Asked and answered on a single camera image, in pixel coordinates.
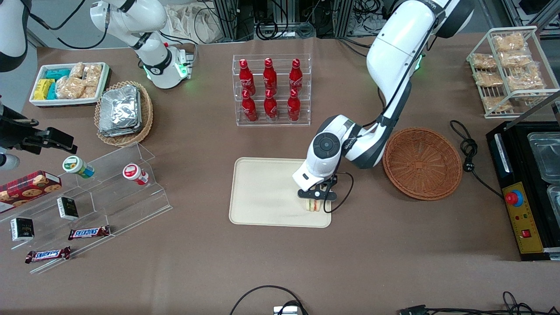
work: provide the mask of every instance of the snickers bar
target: snickers bar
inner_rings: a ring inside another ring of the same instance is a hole
[[[64,258],[65,260],[70,258],[70,246],[64,249],[56,249],[54,251],[45,251],[45,252],[35,252],[31,251],[25,257],[25,263],[31,262],[39,262],[43,260],[50,260],[50,259],[57,259],[57,258]]]
[[[108,225],[101,226],[99,228],[70,230],[70,236],[68,236],[68,240],[72,240],[74,238],[88,238],[99,236],[103,237],[109,234],[111,234],[111,230],[109,229]]]

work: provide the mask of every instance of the red button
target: red button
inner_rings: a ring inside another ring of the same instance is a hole
[[[519,201],[519,197],[515,192],[509,192],[506,194],[506,202],[510,205],[514,205]]]

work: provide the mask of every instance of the red-capped bottle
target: red-capped bottle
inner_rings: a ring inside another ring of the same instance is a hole
[[[267,120],[269,122],[275,122],[278,120],[278,108],[276,106],[276,100],[274,99],[274,93],[272,90],[266,90],[264,93],[264,111],[267,114]]]
[[[296,89],[298,92],[301,91],[301,85],[303,83],[304,75],[301,73],[300,60],[292,60],[292,71],[290,71],[290,90]]]
[[[276,78],[276,70],[272,67],[272,59],[270,58],[264,60],[263,80],[264,88],[271,90],[272,94],[275,95],[278,88],[278,80]]]
[[[256,113],[255,101],[251,98],[248,90],[243,90],[243,92],[241,92],[241,96],[243,97],[241,106],[243,106],[245,116],[247,116],[247,119],[250,122],[256,122],[256,120],[259,119],[259,116]]]
[[[253,79],[253,73],[247,65],[247,60],[239,60],[239,67],[241,68],[241,70],[239,71],[239,80],[241,81],[241,86],[244,90],[249,91],[250,96],[255,95],[255,80]]]
[[[291,122],[297,122],[300,119],[301,102],[297,97],[297,90],[290,90],[290,98],[288,99],[288,118]]]

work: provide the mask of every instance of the yellow control panel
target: yellow control panel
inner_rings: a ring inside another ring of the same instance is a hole
[[[523,184],[515,183],[502,191],[520,253],[542,253],[543,244],[540,241]]]

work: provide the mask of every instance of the teal snack package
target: teal snack package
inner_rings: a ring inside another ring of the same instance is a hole
[[[46,95],[46,99],[48,100],[55,100],[57,99],[57,85],[51,84],[49,88],[49,92]]]
[[[45,73],[45,78],[53,78],[55,80],[60,79],[63,76],[69,76],[70,69],[53,69],[47,70]]]

